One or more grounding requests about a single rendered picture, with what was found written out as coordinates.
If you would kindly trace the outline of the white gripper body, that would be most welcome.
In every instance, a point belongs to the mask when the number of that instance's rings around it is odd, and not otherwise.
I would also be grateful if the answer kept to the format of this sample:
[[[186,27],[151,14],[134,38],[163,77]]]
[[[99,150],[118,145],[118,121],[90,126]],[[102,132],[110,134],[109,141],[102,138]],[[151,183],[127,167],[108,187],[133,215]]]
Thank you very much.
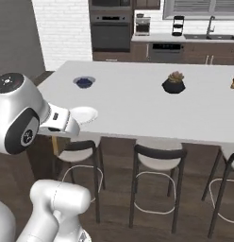
[[[63,108],[51,108],[50,115],[40,125],[38,134],[48,136],[77,136],[80,132],[78,123],[71,113]]]

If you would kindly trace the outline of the white plate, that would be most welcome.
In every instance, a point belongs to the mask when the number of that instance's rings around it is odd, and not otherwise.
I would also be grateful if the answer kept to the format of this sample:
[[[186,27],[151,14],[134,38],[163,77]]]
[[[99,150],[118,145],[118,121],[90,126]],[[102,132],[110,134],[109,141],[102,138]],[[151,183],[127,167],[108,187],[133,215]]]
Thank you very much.
[[[98,111],[92,107],[75,107],[70,113],[79,125],[89,124],[98,117]]]

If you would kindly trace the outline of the brown dining counter base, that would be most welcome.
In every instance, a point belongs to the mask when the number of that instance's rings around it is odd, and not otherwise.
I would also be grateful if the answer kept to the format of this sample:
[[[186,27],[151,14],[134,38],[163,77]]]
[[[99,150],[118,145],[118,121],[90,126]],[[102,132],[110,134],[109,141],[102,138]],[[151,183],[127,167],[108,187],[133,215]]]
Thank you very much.
[[[56,180],[63,163],[59,154],[70,143],[69,138],[37,135],[26,150],[35,180]]]

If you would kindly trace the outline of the black stool with white seat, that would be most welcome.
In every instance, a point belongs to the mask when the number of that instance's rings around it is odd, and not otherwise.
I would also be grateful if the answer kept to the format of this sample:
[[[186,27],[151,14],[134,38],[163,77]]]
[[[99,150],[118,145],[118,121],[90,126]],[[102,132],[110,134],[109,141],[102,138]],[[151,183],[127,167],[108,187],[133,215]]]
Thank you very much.
[[[101,189],[106,189],[101,139],[102,137],[99,134],[83,133],[76,138],[72,138],[58,155],[59,161],[69,165],[63,179],[66,178],[67,174],[70,174],[71,183],[75,183],[74,169],[76,167],[93,169],[94,198],[92,201],[95,202],[97,223],[100,222],[99,192]]]
[[[133,227],[134,223],[134,211],[138,209],[141,212],[152,215],[169,215],[173,213],[172,233],[176,232],[186,157],[187,150],[179,142],[147,142],[141,139],[136,141],[134,146],[128,222],[130,228]],[[169,180],[167,196],[170,196],[171,191],[174,191],[174,207],[171,210],[166,212],[148,211],[136,203],[138,181],[139,177],[143,174],[161,175]]]
[[[217,166],[218,166],[221,158],[224,158],[225,170],[224,170],[222,178],[215,179],[214,175],[215,175]],[[201,200],[204,201],[206,199],[207,195],[210,195],[211,204],[213,207],[212,218],[211,218],[211,222],[209,225],[208,239],[211,239],[213,236],[213,232],[214,232],[216,221],[217,221],[218,217],[220,217],[222,220],[227,221],[228,223],[234,224],[234,220],[227,219],[226,217],[224,217],[220,214],[220,208],[221,208],[221,204],[222,204],[223,195],[224,195],[225,189],[226,189],[226,183],[234,182],[234,180],[231,180],[228,177],[231,171],[234,172],[234,148],[225,147],[225,146],[219,147],[217,156],[215,158],[212,169],[209,173],[209,178],[208,178],[208,181],[205,186],[205,190],[204,190],[202,198],[201,198]],[[220,184],[219,192],[217,195],[217,199],[215,199],[213,197],[211,187],[217,181],[220,181],[221,184]]]

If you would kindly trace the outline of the blue bowl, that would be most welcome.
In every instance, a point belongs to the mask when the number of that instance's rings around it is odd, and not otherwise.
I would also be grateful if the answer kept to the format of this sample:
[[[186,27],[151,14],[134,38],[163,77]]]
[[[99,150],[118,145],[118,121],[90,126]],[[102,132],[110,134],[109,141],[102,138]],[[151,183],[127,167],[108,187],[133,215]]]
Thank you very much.
[[[80,89],[90,88],[95,83],[95,78],[93,77],[79,77],[73,80],[73,83],[77,85]]]

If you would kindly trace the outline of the succulent in black pot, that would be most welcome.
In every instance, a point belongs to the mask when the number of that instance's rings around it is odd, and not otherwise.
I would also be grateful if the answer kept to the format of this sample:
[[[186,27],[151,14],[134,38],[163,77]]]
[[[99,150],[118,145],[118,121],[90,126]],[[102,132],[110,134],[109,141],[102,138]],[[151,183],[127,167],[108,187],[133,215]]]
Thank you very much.
[[[186,89],[183,79],[183,74],[175,71],[167,77],[161,86],[168,94],[180,94]]]

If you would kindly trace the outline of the dark dishwasher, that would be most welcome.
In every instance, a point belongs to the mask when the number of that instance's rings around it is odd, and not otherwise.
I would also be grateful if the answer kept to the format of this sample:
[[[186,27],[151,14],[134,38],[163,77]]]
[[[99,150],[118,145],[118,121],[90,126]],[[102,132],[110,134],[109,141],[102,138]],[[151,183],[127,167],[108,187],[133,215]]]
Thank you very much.
[[[150,43],[148,57],[151,62],[181,63],[183,51],[182,43]]]

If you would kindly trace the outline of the silver coffee machine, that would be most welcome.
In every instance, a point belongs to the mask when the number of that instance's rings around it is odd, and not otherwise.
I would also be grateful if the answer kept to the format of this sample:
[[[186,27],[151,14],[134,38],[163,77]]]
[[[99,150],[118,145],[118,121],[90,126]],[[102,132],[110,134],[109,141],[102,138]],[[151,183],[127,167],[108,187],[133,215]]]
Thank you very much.
[[[148,36],[150,34],[150,17],[146,17],[143,13],[136,15],[136,36]]]

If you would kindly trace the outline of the brown cupboard run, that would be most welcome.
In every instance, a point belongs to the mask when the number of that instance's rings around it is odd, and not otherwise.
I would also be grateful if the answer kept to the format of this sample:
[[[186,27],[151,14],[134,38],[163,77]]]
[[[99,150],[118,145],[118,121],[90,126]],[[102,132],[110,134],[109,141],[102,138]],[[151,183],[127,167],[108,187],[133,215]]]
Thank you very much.
[[[129,52],[93,52],[94,61],[155,62],[207,65],[234,65],[234,43],[180,43],[180,54],[170,58],[151,53],[153,43],[132,42]]]

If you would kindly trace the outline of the dark sink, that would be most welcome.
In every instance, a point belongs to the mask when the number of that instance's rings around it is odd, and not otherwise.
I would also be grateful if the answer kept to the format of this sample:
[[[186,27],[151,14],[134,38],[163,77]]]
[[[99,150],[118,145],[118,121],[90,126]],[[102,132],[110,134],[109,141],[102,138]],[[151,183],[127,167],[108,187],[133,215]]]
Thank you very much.
[[[187,40],[234,40],[234,35],[184,34],[184,37]]]

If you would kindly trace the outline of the silver sink tap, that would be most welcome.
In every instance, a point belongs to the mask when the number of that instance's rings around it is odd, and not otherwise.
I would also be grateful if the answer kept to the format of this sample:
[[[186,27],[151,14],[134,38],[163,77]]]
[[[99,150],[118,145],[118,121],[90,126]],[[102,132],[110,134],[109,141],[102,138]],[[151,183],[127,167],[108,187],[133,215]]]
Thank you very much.
[[[210,33],[213,33],[214,30],[215,30],[215,26],[212,27],[211,24],[212,24],[212,21],[215,20],[215,16],[210,16],[209,18],[209,24],[208,24],[208,28],[207,28],[207,32],[206,32],[206,35],[208,36]]]

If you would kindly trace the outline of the window with grey blinds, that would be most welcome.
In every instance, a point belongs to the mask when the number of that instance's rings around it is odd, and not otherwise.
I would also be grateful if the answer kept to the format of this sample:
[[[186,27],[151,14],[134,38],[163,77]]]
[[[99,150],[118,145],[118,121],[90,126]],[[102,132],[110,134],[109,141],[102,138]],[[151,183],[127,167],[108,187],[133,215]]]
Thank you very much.
[[[163,18],[182,15],[187,20],[234,20],[234,0],[164,0]]]

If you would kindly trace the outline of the dark wall oven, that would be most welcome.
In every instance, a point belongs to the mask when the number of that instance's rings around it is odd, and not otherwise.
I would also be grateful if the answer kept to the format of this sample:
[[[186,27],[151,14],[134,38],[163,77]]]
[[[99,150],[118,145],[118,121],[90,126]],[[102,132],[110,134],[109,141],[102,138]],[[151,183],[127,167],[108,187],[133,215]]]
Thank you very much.
[[[89,0],[92,51],[129,52],[132,0]]]

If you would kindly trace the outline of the brown wall cupboard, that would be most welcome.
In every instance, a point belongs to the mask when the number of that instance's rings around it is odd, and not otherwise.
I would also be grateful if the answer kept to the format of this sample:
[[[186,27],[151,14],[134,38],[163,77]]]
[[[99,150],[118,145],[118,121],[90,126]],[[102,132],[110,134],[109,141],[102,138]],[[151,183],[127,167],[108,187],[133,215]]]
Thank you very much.
[[[160,9],[160,0],[134,0],[135,9]]]

